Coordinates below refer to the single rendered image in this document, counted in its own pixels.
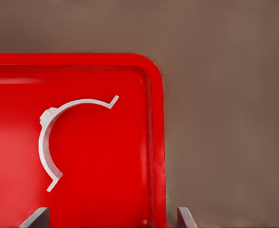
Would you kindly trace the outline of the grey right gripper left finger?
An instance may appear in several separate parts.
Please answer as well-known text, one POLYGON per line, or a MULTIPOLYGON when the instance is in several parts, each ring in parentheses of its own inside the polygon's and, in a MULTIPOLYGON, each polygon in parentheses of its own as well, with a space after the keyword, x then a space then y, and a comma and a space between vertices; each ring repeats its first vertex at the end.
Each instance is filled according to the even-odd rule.
POLYGON ((50 228, 50 208, 38 208, 18 228, 50 228))

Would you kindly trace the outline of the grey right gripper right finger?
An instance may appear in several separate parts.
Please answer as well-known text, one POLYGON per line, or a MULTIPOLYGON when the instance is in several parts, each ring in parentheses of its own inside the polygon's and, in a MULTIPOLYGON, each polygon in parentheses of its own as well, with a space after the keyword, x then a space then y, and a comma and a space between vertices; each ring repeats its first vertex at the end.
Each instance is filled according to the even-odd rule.
POLYGON ((198 228, 190 210, 187 207, 177 208, 177 227, 178 228, 198 228))

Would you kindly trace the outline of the white pipe clamp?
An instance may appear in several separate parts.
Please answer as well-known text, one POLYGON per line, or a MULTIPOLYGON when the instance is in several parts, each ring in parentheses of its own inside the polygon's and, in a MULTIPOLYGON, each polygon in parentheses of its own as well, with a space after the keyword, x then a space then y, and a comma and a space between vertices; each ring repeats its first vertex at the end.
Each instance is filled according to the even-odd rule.
POLYGON ((78 105, 93 104, 103 106, 108 109, 112 109, 115 103, 119 100, 119 96, 115 95, 114 98, 109 102, 104 102, 96 99, 79 99, 68 102, 58 108, 51 107, 45 110, 40 116, 41 132, 38 139, 38 153, 42 166, 48 176, 52 179, 51 184, 47 188, 47 192, 51 192, 56 186, 58 181, 62 178, 63 173, 55 165, 49 149, 49 137, 52 128, 57 119, 68 109, 71 109, 78 105))

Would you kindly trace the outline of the red plastic tray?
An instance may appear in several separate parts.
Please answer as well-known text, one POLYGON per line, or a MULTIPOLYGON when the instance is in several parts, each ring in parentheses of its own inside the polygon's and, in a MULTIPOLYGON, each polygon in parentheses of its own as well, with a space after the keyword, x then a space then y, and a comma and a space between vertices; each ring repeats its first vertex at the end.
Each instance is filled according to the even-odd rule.
POLYGON ((138 54, 0 54, 0 228, 40 207, 50 228, 165 228, 163 85, 138 54), (52 179, 38 153, 40 116, 79 99, 55 122, 52 179))

